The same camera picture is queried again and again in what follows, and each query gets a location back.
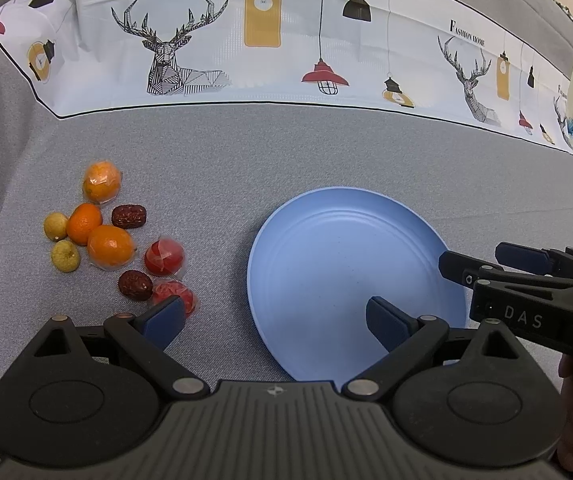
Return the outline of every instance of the small yellow lemon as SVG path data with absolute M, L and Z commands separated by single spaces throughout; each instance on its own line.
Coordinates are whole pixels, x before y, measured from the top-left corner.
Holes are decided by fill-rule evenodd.
M 80 266 L 78 248 L 68 240 L 60 240 L 51 249 L 51 261 L 62 272 L 73 272 Z
M 66 238 L 66 223 L 69 219 L 60 212 L 51 213 L 44 219 L 44 234 L 52 242 Z

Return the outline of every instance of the plate rim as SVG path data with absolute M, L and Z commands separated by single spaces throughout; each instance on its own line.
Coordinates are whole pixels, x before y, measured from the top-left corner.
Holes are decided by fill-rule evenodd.
M 268 223 L 276 216 L 278 215 L 283 209 L 285 209 L 288 205 L 290 205 L 292 202 L 295 202 L 296 200 L 300 200 L 301 198 L 304 198 L 307 195 L 313 194 L 313 193 L 318 193 L 318 192 L 325 192 L 325 191 L 330 191 L 330 190 L 339 190 L 339 189 L 345 189 L 345 190 L 351 190 L 351 191 L 359 191 L 359 192 L 364 192 L 364 193 L 368 193 L 368 194 L 372 194 L 375 196 L 379 196 L 381 198 L 384 198 L 386 200 L 390 200 L 391 202 L 395 203 L 396 205 L 399 205 L 401 207 L 403 207 L 404 209 L 406 209 L 408 212 L 412 213 L 413 215 L 415 215 L 416 217 L 418 217 L 420 220 L 422 220 L 422 222 L 424 222 L 424 224 L 431 229 L 431 231 L 433 232 L 433 234 L 435 234 L 435 236 L 437 236 L 437 238 L 440 240 L 440 242 L 442 242 L 442 244 L 444 245 L 444 247 L 446 248 L 446 250 L 448 250 L 448 245 L 446 244 L 446 242 L 444 241 L 444 239 L 440 236 L 440 234 L 433 228 L 433 226 L 431 224 L 429 224 L 429 222 L 426 221 L 426 219 L 416 213 L 415 211 L 413 211 L 413 209 L 411 209 L 410 207 L 404 205 L 402 202 L 399 202 L 397 200 L 395 200 L 394 198 L 391 198 L 388 195 L 385 195 L 384 193 L 380 193 L 378 191 L 373 191 L 371 189 L 364 189 L 362 187 L 352 187 L 352 186 L 327 186 L 327 187 L 318 187 L 316 189 L 310 189 L 308 191 L 305 191 L 303 193 L 300 193 L 299 195 L 296 195 L 294 197 L 292 197 L 291 199 L 287 200 L 286 202 L 284 202 L 281 206 L 279 206 L 278 208 L 276 208 L 275 211 L 273 211 L 271 213 L 271 215 L 269 215 L 269 217 L 264 221 L 264 223 L 262 224 L 262 227 L 260 227 L 260 230 L 258 231 L 258 234 L 256 234 L 255 239 L 253 240 L 253 245 L 251 246 L 250 249 L 250 253 L 249 253 L 249 259 L 247 261 L 247 301 L 249 302 L 249 310 L 251 313 L 251 316 L 253 318 L 253 324 L 255 325 L 255 329 L 258 331 L 258 333 L 260 334 L 260 337 L 262 338 L 262 342 L 264 343 L 264 346 L 266 347 L 266 349 L 268 350 L 268 352 L 271 354 L 271 357 L 278 363 L 278 365 L 287 373 L 289 374 L 292 378 L 293 375 L 292 373 L 287 370 L 284 365 L 282 365 L 278 359 L 276 358 L 273 349 L 271 347 L 271 345 L 269 345 L 269 343 L 266 341 L 266 336 L 263 332 L 262 329 L 260 329 L 260 326 L 258 324 L 258 318 L 256 316 L 256 309 L 255 306 L 253 304 L 253 300 L 252 300 L 252 296 L 250 293 L 250 278 L 251 278 L 251 264 L 253 261 L 253 256 L 255 255 L 255 251 L 258 245 L 258 240 L 260 240 L 262 233 L 264 232 L 264 229 L 266 228 L 266 226 L 268 225 Z

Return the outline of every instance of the tangerine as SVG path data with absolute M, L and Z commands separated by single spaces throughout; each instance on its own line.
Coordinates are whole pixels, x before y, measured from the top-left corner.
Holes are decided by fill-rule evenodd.
M 104 270 L 124 267 L 132 261 L 136 249 L 131 235 L 113 225 L 101 225 L 93 229 L 87 244 L 90 261 Z
M 113 200 L 122 186 L 122 172 L 109 160 L 91 164 L 82 181 L 84 195 L 96 204 Z
M 77 245 L 86 245 L 89 235 L 102 225 L 102 211 L 94 204 L 84 203 L 75 208 L 66 223 L 66 233 Z

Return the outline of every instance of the brown wrinkled date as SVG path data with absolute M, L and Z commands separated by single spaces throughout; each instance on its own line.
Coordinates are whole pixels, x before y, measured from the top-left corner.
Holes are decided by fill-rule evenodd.
M 153 293 L 153 282 L 139 270 L 127 270 L 118 280 L 120 292 L 135 301 L 146 301 Z
M 122 229 L 142 227 L 146 223 L 146 209 L 141 205 L 119 205 L 111 213 L 111 222 Z

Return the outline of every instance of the triangular cutout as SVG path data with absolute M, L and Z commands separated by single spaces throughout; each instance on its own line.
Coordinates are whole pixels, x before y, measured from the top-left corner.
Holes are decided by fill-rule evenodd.
M 500 359 L 517 359 L 517 354 L 500 332 L 493 332 L 489 335 L 484 345 L 482 355 L 499 357 Z
M 64 336 L 64 330 L 53 330 L 42 346 L 36 352 L 36 357 L 46 357 L 49 355 L 63 355 L 71 352 L 69 344 Z

